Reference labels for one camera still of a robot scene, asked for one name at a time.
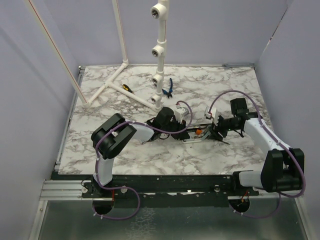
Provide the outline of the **black stapler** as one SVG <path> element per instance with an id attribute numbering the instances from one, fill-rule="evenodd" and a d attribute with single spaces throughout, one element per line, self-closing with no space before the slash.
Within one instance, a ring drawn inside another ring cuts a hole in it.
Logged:
<path id="1" fill-rule="evenodd" d="M 201 143 L 205 140 L 209 140 L 212 135 L 211 129 L 212 123 L 201 123 L 190 125 L 186 132 L 189 135 L 188 139 L 182 140 L 184 144 Z"/>

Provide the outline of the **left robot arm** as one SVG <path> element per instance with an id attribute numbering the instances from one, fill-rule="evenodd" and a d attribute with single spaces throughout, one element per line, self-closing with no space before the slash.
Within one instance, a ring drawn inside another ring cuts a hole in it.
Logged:
<path id="1" fill-rule="evenodd" d="M 94 193 L 101 198 L 110 193 L 114 159 L 130 140 L 138 140 L 144 144 L 160 139 L 163 134 L 176 140 L 189 139 L 187 127 L 191 124 L 185 120 L 188 114 L 192 114 L 189 106 L 177 105 L 175 109 L 163 107 L 156 117 L 139 123 L 126 120 L 116 113 L 98 127 L 91 135 L 96 151 Z"/>

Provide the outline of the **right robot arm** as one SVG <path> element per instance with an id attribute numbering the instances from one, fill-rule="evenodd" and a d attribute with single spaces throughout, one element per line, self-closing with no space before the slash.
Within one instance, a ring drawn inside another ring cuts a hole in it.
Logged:
<path id="1" fill-rule="evenodd" d="M 236 179 L 230 182 L 230 191 L 240 196 L 248 187 L 269 193 L 302 190 L 303 151 L 283 143 L 258 117 L 257 112 L 249 111 L 245 98 L 231 100 L 230 108 L 233 115 L 230 118 L 223 118 L 212 106 L 206 108 L 205 117 L 212 120 L 209 138 L 222 141 L 231 131 L 240 136 L 248 135 L 265 156 L 262 170 L 234 172 Z"/>

